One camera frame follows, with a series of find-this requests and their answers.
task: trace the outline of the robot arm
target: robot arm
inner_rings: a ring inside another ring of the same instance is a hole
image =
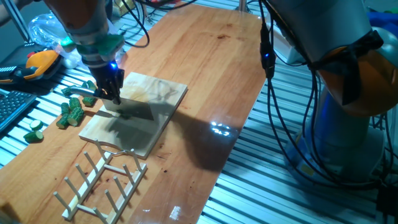
[[[371,27],[361,0],[267,2],[287,40],[348,114],[373,116],[398,103],[397,37]]]
[[[118,68],[114,56],[124,45],[124,38],[121,35],[108,34],[105,0],[44,2],[62,23],[69,36],[62,41],[62,47],[66,51],[77,48],[83,63],[94,76],[98,86],[94,96],[120,104],[124,70]]]

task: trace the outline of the chopped cucumber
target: chopped cucumber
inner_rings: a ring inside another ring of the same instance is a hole
[[[24,136],[24,139],[28,143],[39,142],[43,139],[43,133],[40,131],[32,131]]]
[[[65,114],[69,114],[69,113],[70,113],[69,104],[68,103],[62,103],[61,104],[61,114],[65,115]]]
[[[81,87],[83,87],[83,88],[88,88],[87,82],[83,82],[83,84],[81,84]]]
[[[61,119],[56,123],[57,127],[60,129],[65,129],[69,126],[68,123],[69,114],[64,114]]]
[[[74,87],[74,86],[76,86],[76,85],[68,86],[68,87],[64,88],[63,90],[61,90],[62,93],[63,93],[63,95],[64,95],[64,96],[70,96],[70,95],[72,95],[72,92],[70,91],[70,89],[71,89],[72,87]]]
[[[85,112],[80,107],[76,107],[73,109],[72,113],[68,116],[68,123],[73,127],[76,127],[80,124],[85,116]]]
[[[97,99],[94,97],[84,97],[81,102],[86,106],[93,106],[96,101]]]
[[[96,90],[97,89],[97,86],[91,80],[87,81],[87,85],[88,85],[88,88],[91,89],[91,90]]]
[[[30,128],[33,131],[38,131],[43,128],[43,122],[39,120],[34,120],[30,123]]]
[[[75,108],[81,108],[80,100],[75,97],[70,98],[69,107],[71,111],[73,111]]]

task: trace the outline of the wooden table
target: wooden table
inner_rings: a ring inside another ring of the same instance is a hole
[[[188,92],[146,160],[148,171],[118,223],[196,223],[266,78],[260,64],[260,28],[257,16],[191,5],[164,16],[150,30],[147,48],[126,54],[126,74],[184,83]],[[145,42],[143,37],[137,44]],[[21,223],[68,223],[53,192],[69,202],[74,194],[63,178],[81,185],[74,165],[91,171],[83,152],[94,161],[100,158],[95,145],[78,133],[101,105],[87,110],[77,128],[64,131],[51,124],[42,143],[29,145],[0,170],[0,197],[14,218]],[[133,159],[121,156],[111,164],[123,163]],[[109,213],[104,190],[114,200],[120,196],[113,175],[102,175],[86,206]],[[118,177],[127,183],[126,177]],[[169,218],[175,208],[180,209],[178,220]],[[78,212],[73,223],[101,222]]]

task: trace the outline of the cutting board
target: cutting board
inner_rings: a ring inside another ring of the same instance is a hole
[[[184,84],[132,72],[124,80],[120,96],[148,102],[154,120],[122,118],[102,106],[79,136],[119,150],[134,149],[138,157],[146,159],[187,90]]]

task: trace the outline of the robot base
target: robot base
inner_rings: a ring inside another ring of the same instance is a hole
[[[302,136],[302,132],[296,134],[295,138],[297,147],[301,150],[303,155],[306,157],[307,161],[311,162],[311,165],[317,168],[319,172],[328,176],[315,162],[315,156],[313,156],[312,148],[308,148],[307,146],[311,146],[311,138],[304,138]],[[380,130],[376,130],[373,128],[368,129],[368,136],[361,145],[361,147],[355,149],[356,153],[350,151],[347,156],[353,157],[350,162],[345,164],[333,164],[333,162],[325,162],[325,158],[323,159],[323,163],[329,171],[334,172],[341,180],[352,181],[352,182],[368,182],[369,178],[374,171],[374,169],[379,165],[381,160],[382,151],[384,149],[384,135]],[[296,148],[291,142],[288,142],[285,151],[289,159],[292,161],[292,164],[285,158],[285,165],[292,176],[298,180],[300,183],[307,186],[318,186],[313,182],[307,180],[302,177],[297,171],[293,168],[295,166],[303,175],[306,175],[308,178],[312,179],[314,182],[320,182],[327,185],[333,185],[332,182],[326,180],[319,174],[317,174],[300,156],[297,152]]]
[[[319,101],[319,111],[315,116],[314,141],[317,152],[325,167],[344,182],[369,182],[376,168],[380,165],[384,152],[384,132],[369,127],[369,118],[355,118],[346,114],[325,89]],[[298,149],[312,166],[328,176],[316,163],[310,132],[311,119],[306,124],[305,137],[299,131],[294,140]],[[314,186],[314,183],[302,177],[293,168],[315,182],[334,185],[316,173],[297,152],[289,141],[285,151],[290,162],[285,164],[290,173],[299,182]]]

